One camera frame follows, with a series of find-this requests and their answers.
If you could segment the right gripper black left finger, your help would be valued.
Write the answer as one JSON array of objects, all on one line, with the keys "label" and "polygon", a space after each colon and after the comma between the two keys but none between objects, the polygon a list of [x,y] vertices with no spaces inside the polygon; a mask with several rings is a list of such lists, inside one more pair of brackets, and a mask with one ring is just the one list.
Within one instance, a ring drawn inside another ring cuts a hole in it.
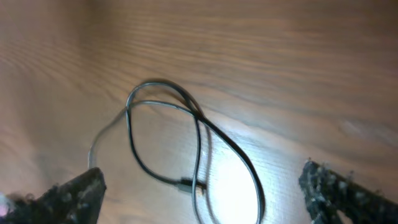
[{"label": "right gripper black left finger", "polygon": [[104,174],[94,167],[43,195],[1,197],[1,224],[97,224],[106,191]]}]

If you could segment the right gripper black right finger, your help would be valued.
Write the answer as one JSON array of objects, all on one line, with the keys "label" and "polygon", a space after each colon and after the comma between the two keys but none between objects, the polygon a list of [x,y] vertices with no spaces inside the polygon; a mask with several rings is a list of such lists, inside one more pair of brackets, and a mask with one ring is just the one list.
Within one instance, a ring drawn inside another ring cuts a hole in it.
[{"label": "right gripper black right finger", "polygon": [[298,184],[312,223],[341,223],[341,211],[355,224],[397,224],[397,203],[353,182],[352,175],[344,177],[308,160]]}]

